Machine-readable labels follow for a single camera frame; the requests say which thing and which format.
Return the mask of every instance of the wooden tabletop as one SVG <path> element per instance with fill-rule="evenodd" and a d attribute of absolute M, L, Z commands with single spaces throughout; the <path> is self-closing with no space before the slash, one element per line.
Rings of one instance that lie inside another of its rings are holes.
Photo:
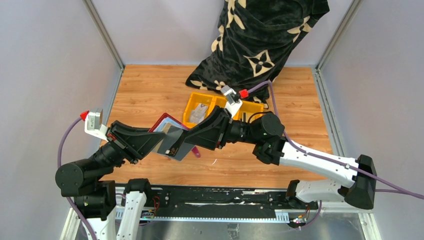
<path fill-rule="evenodd" d="M 215 94 L 185 86 L 195 67 L 127 65 L 107 125 L 119 120 L 133 127 L 150 128 L 163 113 L 181 121 L 191 92 Z M 291 138 L 331 153 L 311 69 L 284 68 L 273 86 L 281 122 Z M 228 143 L 215 151 L 199 147 L 201 158 L 189 153 L 181 162 L 151 153 L 138 164 L 127 162 L 115 168 L 103 180 L 126 183 L 147 178 L 152 184 L 286 188 L 291 180 L 324 179 L 296 167 L 263 164 L 252 154 L 253 148 L 242 142 Z"/>

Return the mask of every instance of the gray floor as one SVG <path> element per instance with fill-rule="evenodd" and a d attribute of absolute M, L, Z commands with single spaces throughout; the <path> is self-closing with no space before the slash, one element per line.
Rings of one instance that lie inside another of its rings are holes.
<path fill-rule="evenodd" d="M 324 213 L 302 231 L 284 223 L 157 221 L 138 230 L 138 240 L 365 240 L 358 214 Z M 80 231 L 77 240 L 85 240 Z"/>

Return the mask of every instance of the black cable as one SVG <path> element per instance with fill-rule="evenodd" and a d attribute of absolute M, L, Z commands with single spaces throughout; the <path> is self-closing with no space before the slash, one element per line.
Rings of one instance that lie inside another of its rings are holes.
<path fill-rule="evenodd" d="M 259 111 L 259 112 L 255 112 L 252 115 L 250 115 L 249 119 L 247 120 L 248 123 L 251 122 L 253 116 L 258 115 L 258 114 L 268 114 L 268 113 L 272 113 L 272 111 Z"/>

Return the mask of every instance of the wooden table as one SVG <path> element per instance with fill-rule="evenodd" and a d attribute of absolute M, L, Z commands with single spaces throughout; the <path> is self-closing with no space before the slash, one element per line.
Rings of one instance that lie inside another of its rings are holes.
<path fill-rule="evenodd" d="M 215 94 L 185 86 L 194 69 L 183 65 L 127 65 L 107 125 L 119 120 L 149 128 L 163 113 L 181 121 L 191 92 Z M 311 69 L 284 68 L 273 86 L 280 119 L 292 139 L 331 153 Z M 127 162 L 115 168 L 103 179 L 126 183 L 133 178 L 148 178 L 152 184 L 255 188 L 286 188 L 295 179 L 324 179 L 296 167 L 263 164 L 252 154 L 253 148 L 241 142 L 215 151 L 199 148 L 201 158 L 189 153 L 181 162 L 151 153 L 136 165 Z"/>

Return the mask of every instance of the item in yellow bin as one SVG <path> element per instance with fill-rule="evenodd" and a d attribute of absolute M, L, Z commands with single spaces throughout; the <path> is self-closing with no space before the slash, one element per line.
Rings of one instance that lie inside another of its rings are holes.
<path fill-rule="evenodd" d="M 208 106 L 199 103 L 194 110 L 191 110 L 189 121 L 190 123 L 199 124 L 206 117 L 206 113 L 208 111 Z"/>

